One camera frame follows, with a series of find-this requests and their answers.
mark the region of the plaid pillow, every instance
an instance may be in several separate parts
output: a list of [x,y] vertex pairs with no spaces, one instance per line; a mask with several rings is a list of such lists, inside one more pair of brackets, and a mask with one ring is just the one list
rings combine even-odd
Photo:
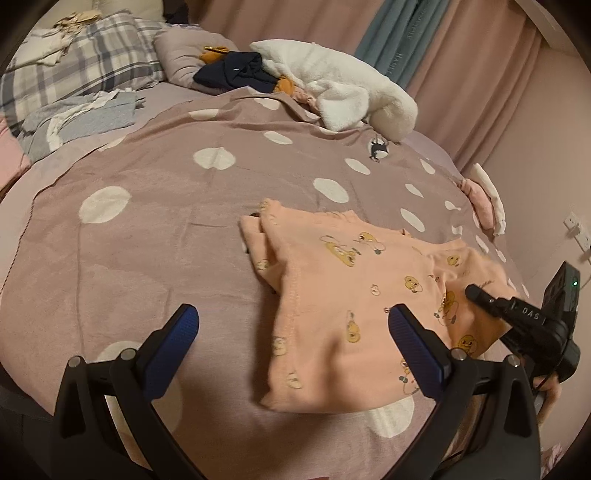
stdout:
[[5,73],[0,108],[13,134],[29,113],[63,98],[154,85],[161,73],[155,73],[146,54],[146,36],[140,38],[129,12],[118,12],[80,32],[57,65],[28,65]]
[[152,68],[152,80],[155,82],[163,82],[166,79],[164,69],[160,65],[156,50],[154,49],[154,37],[163,28],[168,28],[170,25],[165,22],[154,22],[152,20],[144,20],[143,18],[135,18],[135,26],[138,29],[139,39],[142,42],[146,58],[150,67]]

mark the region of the gray clothing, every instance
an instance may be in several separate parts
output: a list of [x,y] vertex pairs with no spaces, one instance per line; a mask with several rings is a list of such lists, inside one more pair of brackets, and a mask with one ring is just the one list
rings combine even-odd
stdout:
[[[18,141],[32,163],[45,158],[51,153],[47,142],[49,122],[58,113],[70,108],[90,103],[95,94],[74,96],[47,105],[31,113],[22,124],[22,133]],[[85,112],[69,120],[59,132],[64,143],[76,138],[101,134],[134,124],[134,113],[138,94],[135,92],[119,92],[103,107]]]

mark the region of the white cloth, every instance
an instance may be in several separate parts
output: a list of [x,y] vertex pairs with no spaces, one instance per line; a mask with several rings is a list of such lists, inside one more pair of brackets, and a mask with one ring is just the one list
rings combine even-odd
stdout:
[[73,35],[65,35],[57,28],[32,30],[18,47],[7,71],[32,63],[53,66],[60,61],[73,39]]
[[503,207],[501,197],[499,197],[499,192],[497,191],[491,178],[488,176],[488,173],[484,171],[484,169],[480,166],[479,163],[474,163],[474,165],[470,169],[468,178],[480,185],[482,189],[485,191],[485,193],[488,195],[488,198],[491,199],[492,208],[495,212],[495,230],[493,232],[493,235],[503,235],[507,227],[505,220],[505,208]]
[[261,54],[268,73],[288,77],[318,99],[328,129],[354,128],[369,115],[369,124],[392,142],[413,131],[418,114],[415,101],[367,63],[296,40],[262,40],[251,43],[251,50]]
[[64,144],[60,138],[60,130],[67,122],[78,115],[82,115],[83,113],[89,112],[90,110],[95,110],[105,106],[105,104],[109,100],[115,98],[120,91],[121,90],[116,89],[109,93],[98,92],[95,94],[94,100],[92,102],[76,105],[65,112],[54,115],[51,120],[49,120],[49,126],[47,127],[47,144],[49,145],[49,150],[51,152],[55,152],[55,150]]

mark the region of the blue gripper pad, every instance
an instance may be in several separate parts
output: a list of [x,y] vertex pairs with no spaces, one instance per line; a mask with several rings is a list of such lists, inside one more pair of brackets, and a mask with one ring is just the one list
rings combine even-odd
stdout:
[[161,398],[166,393],[198,331],[197,309],[182,304],[166,325],[152,332],[140,347],[137,365],[146,400]]
[[404,304],[390,309],[388,329],[423,395],[440,401],[451,373],[445,344],[433,331],[426,330]]

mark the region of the pink curtain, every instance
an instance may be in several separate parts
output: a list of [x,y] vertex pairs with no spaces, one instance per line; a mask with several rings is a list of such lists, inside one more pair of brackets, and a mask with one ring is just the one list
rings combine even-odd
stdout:
[[[208,0],[199,23],[241,50],[251,42],[289,38],[355,52],[383,0]],[[187,0],[192,9],[199,0]]]
[[416,130],[459,170],[484,165],[534,68],[541,34],[513,0],[452,0],[408,93]]

